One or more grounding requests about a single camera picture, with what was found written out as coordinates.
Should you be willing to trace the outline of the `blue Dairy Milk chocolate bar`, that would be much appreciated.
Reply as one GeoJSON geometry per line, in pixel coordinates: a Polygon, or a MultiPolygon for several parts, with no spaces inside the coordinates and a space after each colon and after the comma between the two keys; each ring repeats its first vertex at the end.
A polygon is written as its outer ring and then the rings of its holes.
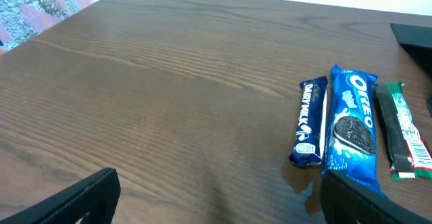
{"type": "Polygon", "coordinates": [[[290,162],[299,167],[320,165],[325,150],[326,76],[300,83],[302,100],[290,162]]]}

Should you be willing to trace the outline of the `colourful patterned rug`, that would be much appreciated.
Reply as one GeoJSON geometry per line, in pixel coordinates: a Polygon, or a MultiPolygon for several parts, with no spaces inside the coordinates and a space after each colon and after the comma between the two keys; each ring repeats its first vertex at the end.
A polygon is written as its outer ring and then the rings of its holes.
{"type": "Polygon", "coordinates": [[[1,54],[93,2],[94,0],[1,0],[1,54]]]}

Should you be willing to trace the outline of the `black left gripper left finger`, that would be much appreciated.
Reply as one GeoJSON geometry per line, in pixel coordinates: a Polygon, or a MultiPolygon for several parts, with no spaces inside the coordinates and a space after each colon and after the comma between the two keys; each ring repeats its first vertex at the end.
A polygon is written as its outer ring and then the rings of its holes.
{"type": "Polygon", "coordinates": [[[121,194],[117,171],[104,168],[1,224],[111,224],[121,194]]]}

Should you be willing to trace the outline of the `green red candy bar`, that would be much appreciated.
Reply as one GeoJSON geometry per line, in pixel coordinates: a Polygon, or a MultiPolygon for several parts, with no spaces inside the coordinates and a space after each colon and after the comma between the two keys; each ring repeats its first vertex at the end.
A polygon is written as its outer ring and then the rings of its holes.
{"type": "Polygon", "coordinates": [[[381,113],[393,179],[431,178],[431,150],[414,124],[402,93],[403,82],[375,85],[373,96],[381,113]]]}

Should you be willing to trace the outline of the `black open box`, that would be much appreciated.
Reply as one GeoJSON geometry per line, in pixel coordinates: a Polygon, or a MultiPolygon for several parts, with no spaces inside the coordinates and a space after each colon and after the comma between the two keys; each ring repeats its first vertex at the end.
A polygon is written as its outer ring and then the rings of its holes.
{"type": "Polygon", "coordinates": [[[390,24],[398,44],[431,78],[431,27],[390,24]]]}

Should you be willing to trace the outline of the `blue Oreo cookie pack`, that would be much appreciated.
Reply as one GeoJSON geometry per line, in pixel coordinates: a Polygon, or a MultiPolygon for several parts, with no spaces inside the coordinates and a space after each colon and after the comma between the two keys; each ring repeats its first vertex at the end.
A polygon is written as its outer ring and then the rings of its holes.
{"type": "Polygon", "coordinates": [[[323,174],[337,171],[383,195],[377,181],[377,140],[373,86],[368,72],[331,69],[333,98],[325,143],[323,174]]]}

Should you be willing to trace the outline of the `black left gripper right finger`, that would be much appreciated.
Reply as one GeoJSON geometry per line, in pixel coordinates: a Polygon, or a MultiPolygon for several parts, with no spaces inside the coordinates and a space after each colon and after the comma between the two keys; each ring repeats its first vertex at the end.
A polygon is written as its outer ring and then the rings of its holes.
{"type": "Polygon", "coordinates": [[[430,220],[334,170],[322,179],[320,203],[326,224],[431,224],[430,220]]]}

